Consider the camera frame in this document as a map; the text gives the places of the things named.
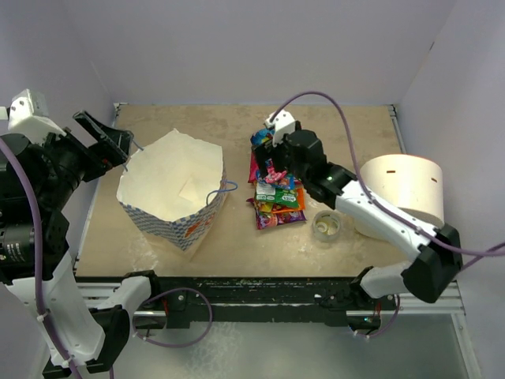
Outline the red small snack packet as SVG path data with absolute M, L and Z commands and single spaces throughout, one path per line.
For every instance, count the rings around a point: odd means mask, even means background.
M 274 167 L 272 159 L 265 162 L 267 174 L 264 176 L 264 181 L 267 184 L 274 184 L 287 175 L 287 171 L 277 171 Z

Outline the blue colourful snack bag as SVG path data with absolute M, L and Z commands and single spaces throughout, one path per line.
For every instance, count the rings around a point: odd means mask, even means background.
M 251 152 L 255 152 L 257 149 L 269 151 L 271 149 L 271 140 L 275 131 L 273 129 L 263 128 L 256 131 L 250 137 L 250 143 L 252 145 Z

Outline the red Real chips bag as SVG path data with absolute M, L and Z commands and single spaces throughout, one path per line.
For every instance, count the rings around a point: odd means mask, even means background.
M 256 171 L 258 169 L 256 159 L 253 154 L 250 155 L 250 164 L 249 164 L 249 179 L 248 183 L 253 183 L 256 179 Z

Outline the green snack pack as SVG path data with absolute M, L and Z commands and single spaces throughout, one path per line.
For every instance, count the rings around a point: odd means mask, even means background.
M 276 188 L 261 182 L 256 184 L 255 199 L 287 208 L 297 208 L 299 206 L 297 192 L 294 189 Z

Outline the purple Fox's candy bag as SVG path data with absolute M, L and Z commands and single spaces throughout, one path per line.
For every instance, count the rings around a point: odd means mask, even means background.
M 256 214 L 256 229 L 264 230 L 270 227 L 277 227 L 281 225 L 305 222 L 307 219 L 303 211 L 293 211 L 285 213 L 271 213 L 260 211 L 259 205 L 249 198 L 247 201 L 253 206 Z

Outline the blue checkered paper bag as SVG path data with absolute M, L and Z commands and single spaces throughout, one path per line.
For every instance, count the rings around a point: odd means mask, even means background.
M 189 261 L 236 187 L 222 146 L 172 129 L 132 154 L 116 198 L 151 246 Z

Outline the blue M&M's candy packet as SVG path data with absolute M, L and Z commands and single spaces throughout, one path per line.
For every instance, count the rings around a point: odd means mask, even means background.
M 276 189 L 294 190 L 296 187 L 294 176 L 291 174 L 285 174 L 282 178 L 274 182 L 268 182 L 265 178 L 260 177 L 256 179 L 258 183 L 266 184 Z

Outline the orange snack box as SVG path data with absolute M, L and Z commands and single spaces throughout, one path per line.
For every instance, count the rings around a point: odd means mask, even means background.
M 296 198 L 295 202 L 288 203 L 284 201 L 283 203 L 274 203 L 272 206 L 272 212 L 274 214 L 287 213 L 287 212 L 298 212 L 305 210 L 305 191 L 302 187 L 296 188 L 294 190 L 294 195 L 292 197 Z

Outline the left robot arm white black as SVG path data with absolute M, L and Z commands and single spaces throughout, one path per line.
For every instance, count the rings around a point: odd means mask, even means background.
M 82 182 L 104 176 L 129 158 L 133 135 L 88 112 L 75 121 L 93 138 L 83 145 L 49 118 L 6 111 L 1 137 L 1 281 L 34 317 L 50 351 L 46 378 L 111 373 L 142 306 L 153 310 L 162 290 L 151 270 L 126 274 L 94 307 L 77 286 L 63 208 Z

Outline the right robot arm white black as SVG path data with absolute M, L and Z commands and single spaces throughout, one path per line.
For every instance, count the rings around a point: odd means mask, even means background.
M 260 172 L 288 171 L 312 199 L 352 216 L 407 257 L 396 265 L 369 267 L 353 281 L 352 303 L 368 309 L 386 295 L 410 293 L 434 303 L 462 269 L 458 231 L 419 220 L 363 187 L 346 168 L 327 161 L 323 144 L 310 130 L 296 130 L 274 144 L 252 147 Z

